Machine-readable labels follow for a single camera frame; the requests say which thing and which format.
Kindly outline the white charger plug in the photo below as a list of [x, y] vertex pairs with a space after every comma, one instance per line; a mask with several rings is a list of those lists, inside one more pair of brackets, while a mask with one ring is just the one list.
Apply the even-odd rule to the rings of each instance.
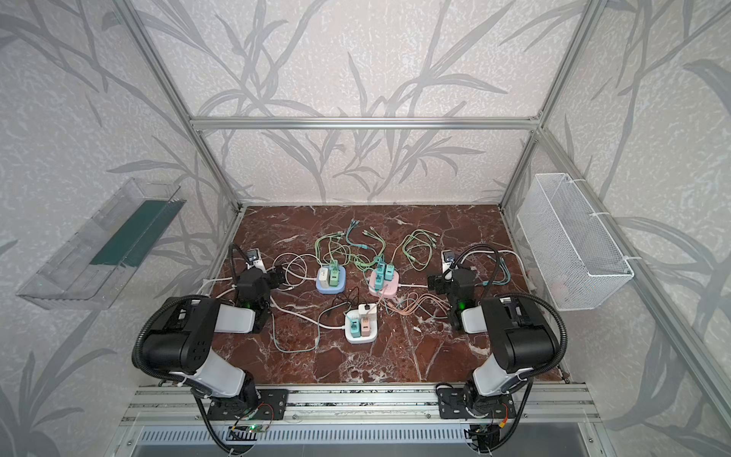
[[358, 307], [358, 318], [360, 320], [369, 319], [375, 321], [378, 316], [378, 308], [376, 304], [361, 304]]

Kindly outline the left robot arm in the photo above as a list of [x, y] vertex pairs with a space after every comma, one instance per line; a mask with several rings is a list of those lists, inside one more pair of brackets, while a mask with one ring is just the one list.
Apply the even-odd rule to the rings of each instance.
[[144, 323], [134, 343], [133, 365], [162, 381], [188, 386], [201, 398], [254, 411], [261, 403], [253, 376], [214, 352], [217, 333], [259, 333], [270, 318], [271, 292], [283, 285], [282, 267], [251, 267], [237, 276], [236, 302], [207, 295], [171, 297]]

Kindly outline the green charger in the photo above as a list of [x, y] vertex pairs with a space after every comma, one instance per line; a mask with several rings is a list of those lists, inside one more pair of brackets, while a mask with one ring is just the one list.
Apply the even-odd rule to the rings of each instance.
[[327, 284], [331, 288], [336, 288], [340, 283], [340, 266], [337, 260], [331, 260], [329, 263], [329, 276], [327, 276]]

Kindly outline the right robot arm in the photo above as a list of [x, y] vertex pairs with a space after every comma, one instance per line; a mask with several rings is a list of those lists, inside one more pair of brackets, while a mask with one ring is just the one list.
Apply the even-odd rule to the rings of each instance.
[[471, 417], [511, 417], [511, 394], [557, 368], [568, 349], [567, 326], [548, 302], [523, 292], [477, 298], [476, 272], [454, 268], [428, 277], [428, 290], [447, 299], [455, 331], [485, 333], [487, 361], [472, 371], [458, 404]]

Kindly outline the pink charger plug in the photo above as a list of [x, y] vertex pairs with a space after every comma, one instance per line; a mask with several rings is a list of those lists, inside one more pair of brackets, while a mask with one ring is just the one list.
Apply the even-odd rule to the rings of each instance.
[[360, 321], [360, 329], [362, 337], [369, 337], [372, 333], [372, 322], [369, 318], [362, 318]]

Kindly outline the teal charger plug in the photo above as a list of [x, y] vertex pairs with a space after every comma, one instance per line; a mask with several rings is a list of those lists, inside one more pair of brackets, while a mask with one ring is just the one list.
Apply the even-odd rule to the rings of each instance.
[[353, 338], [361, 336], [360, 322], [358, 320], [350, 320], [350, 334]]

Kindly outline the white power strip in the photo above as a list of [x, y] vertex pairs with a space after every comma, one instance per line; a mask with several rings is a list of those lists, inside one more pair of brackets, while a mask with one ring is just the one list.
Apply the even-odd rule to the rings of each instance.
[[346, 317], [346, 340], [351, 344], [370, 344], [378, 336], [378, 323], [375, 317], [351, 318]]

